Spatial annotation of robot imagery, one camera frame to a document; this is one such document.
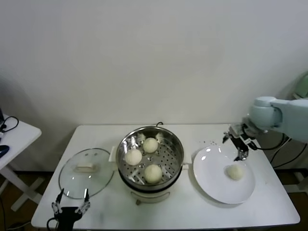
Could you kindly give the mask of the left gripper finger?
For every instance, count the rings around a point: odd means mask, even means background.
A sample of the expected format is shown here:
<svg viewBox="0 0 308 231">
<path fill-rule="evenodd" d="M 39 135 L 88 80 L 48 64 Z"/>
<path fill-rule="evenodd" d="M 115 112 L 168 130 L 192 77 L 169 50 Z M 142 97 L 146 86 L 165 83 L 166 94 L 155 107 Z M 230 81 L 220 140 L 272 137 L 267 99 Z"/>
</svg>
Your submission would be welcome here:
<svg viewBox="0 0 308 231">
<path fill-rule="evenodd" d="M 87 212 L 87 210 L 90 207 L 90 200 L 89 200 L 89 198 L 90 198 L 89 190 L 85 189 L 85 191 L 84 191 L 84 202 L 83 202 L 83 204 L 80 207 L 78 207 L 75 210 L 75 213 L 77 213 L 77 214 L 85 214 Z"/>
<path fill-rule="evenodd" d="M 53 212 L 55 214 L 62 213 L 62 208 L 60 206 L 60 202 L 61 202 L 63 193 L 64 193 L 64 189 L 61 189 L 61 192 L 57 195 L 55 202 L 52 202 L 52 204 L 51 204 Z"/>
</svg>

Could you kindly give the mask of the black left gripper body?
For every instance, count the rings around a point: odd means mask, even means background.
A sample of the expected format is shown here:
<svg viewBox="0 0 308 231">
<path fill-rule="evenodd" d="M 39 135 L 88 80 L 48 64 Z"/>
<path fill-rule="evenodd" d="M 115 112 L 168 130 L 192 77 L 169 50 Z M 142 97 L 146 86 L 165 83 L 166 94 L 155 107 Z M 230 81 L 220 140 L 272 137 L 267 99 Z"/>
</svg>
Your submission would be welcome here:
<svg viewBox="0 0 308 231">
<path fill-rule="evenodd" d="M 78 221 L 82 218 L 79 207 L 62 207 L 62 212 L 57 214 L 59 221 Z"/>
</svg>

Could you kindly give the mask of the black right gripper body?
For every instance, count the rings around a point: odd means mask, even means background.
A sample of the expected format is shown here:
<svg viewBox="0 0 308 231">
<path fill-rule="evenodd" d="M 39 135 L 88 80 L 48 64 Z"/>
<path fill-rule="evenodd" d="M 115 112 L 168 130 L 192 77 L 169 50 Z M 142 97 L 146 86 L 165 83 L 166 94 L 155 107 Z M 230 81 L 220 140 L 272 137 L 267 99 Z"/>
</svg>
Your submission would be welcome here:
<svg viewBox="0 0 308 231">
<path fill-rule="evenodd" d="M 235 136 L 232 135 L 232 142 L 237 149 L 242 151 L 247 151 L 248 149 L 255 150 L 255 143 L 248 136 Z"/>
</svg>

